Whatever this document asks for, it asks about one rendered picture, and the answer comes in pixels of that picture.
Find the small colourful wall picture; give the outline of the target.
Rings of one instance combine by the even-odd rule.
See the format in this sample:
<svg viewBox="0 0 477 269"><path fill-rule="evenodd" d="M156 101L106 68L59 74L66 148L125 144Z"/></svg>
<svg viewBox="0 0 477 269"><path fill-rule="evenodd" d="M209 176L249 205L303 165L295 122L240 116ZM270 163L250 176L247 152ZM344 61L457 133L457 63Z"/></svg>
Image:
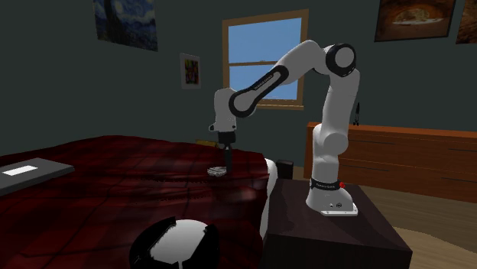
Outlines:
<svg viewBox="0 0 477 269"><path fill-rule="evenodd" d="M180 54L180 83L182 89L201 88L200 58L186 53Z"/></svg>

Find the brown framed wall picture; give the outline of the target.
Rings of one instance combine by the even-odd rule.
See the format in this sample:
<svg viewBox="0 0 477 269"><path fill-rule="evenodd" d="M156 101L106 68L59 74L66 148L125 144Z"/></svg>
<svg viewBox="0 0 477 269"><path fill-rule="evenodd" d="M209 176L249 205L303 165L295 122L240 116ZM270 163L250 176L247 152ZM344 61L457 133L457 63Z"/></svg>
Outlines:
<svg viewBox="0 0 477 269"><path fill-rule="evenodd" d="M375 42L449 35L456 0L380 0Z"/></svg>

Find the small black box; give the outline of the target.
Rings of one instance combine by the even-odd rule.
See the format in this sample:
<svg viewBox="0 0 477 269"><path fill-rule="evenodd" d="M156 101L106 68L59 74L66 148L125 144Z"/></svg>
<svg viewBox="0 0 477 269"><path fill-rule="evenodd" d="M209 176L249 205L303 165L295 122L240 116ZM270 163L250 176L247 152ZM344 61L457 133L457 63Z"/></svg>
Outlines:
<svg viewBox="0 0 477 269"><path fill-rule="evenodd" d="M292 180L294 176L294 162L290 160L277 160L277 177Z"/></svg>

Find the bed with dark red blanket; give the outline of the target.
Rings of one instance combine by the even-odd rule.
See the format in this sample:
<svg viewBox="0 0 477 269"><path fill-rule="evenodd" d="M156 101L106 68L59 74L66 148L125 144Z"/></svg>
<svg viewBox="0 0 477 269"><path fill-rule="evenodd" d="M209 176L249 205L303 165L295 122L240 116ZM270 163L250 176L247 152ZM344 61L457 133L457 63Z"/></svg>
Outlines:
<svg viewBox="0 0 477 269"><path fill-rule="evenodd" d="M67 175L0 197L0 269L129 269L134 240L168 217L219 230L217 269L258 269L268 198L262 154L109 135L0 157L72 165Z"/></svg>

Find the dark brown wall picture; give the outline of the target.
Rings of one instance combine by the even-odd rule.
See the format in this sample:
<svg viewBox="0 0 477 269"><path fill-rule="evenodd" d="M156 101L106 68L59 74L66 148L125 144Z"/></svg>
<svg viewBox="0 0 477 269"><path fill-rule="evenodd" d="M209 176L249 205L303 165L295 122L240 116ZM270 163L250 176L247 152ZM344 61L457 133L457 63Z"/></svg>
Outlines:
<svg viewBox="0 0 477 269"><path fill-rule="evenodd" d="M456 44L477 44L477 0L465 0Z"/></svg>

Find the blue starry night painting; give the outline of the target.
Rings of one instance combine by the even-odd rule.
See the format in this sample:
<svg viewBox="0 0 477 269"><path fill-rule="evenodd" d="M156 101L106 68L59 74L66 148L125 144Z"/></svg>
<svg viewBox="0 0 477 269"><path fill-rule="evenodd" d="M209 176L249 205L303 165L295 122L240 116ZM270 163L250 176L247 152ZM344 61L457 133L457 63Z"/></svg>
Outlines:
<svg viewBox="0 0 477 269"><path fill-rule="evenodd" d="M157 51L155 0L92 0L100 41Z"/></svg>

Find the dark brown robot stand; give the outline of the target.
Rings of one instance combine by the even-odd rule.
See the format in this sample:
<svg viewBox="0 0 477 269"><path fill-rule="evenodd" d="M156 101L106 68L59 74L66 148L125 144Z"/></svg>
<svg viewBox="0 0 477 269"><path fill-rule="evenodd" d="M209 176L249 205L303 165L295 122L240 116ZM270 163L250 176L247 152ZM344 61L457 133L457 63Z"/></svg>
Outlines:
<svg viewBox="0 0 477 269"><path fill-rule="evenodd" d="M362 189L346 186L356 216L323 216L305 199L309 184L279 179L271 193L258 269L409 269L412 250Z"/></svg>

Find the grey flat laptop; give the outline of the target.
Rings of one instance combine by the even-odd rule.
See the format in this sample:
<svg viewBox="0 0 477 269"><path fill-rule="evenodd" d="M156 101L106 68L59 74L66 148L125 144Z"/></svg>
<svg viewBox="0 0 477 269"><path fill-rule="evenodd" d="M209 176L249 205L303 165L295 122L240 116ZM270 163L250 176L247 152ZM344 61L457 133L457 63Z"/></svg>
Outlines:
<svg viewBox="0 0 477 269"><path fill-rule="evenodd" d="M72 165L39 157L0 167L0 196L61 177L74 170Z"/></svg>

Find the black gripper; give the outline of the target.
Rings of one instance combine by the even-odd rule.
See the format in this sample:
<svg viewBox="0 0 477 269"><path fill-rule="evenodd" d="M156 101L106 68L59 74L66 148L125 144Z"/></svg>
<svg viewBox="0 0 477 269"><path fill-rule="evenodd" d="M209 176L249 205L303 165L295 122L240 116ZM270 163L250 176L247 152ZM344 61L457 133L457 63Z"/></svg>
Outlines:
<svg viewBox="0 0 477 269"><path fill-rule="evenodd" d="M224 159L226 164L226 173L232 172L232 146L235 143L234 131L220 131L218 133L218 143L224 144Z"/></svg>

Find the orange wooden dresser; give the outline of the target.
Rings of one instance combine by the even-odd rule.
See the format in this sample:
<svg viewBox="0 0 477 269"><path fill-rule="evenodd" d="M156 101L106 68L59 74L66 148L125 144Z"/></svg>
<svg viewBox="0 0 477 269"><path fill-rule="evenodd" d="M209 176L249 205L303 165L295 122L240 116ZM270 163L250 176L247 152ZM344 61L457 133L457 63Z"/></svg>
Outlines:
<svg viewBox="0 0 477 269"><path fill-rule="evenodd" d="M350 125L346 184L477 203L477 131Z"/></svg>

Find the wooden framed window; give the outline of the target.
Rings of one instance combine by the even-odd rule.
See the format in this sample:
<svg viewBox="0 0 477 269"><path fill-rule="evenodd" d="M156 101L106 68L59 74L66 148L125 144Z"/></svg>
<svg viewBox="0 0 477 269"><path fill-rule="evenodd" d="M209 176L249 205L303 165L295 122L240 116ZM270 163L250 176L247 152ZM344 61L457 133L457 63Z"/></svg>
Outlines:
<svg viewBox="0 0 477 269"><path fill-rule="evenodd" d="M222 21L222 84L243 89L307 39L309 11L283 11Z"/></svg>

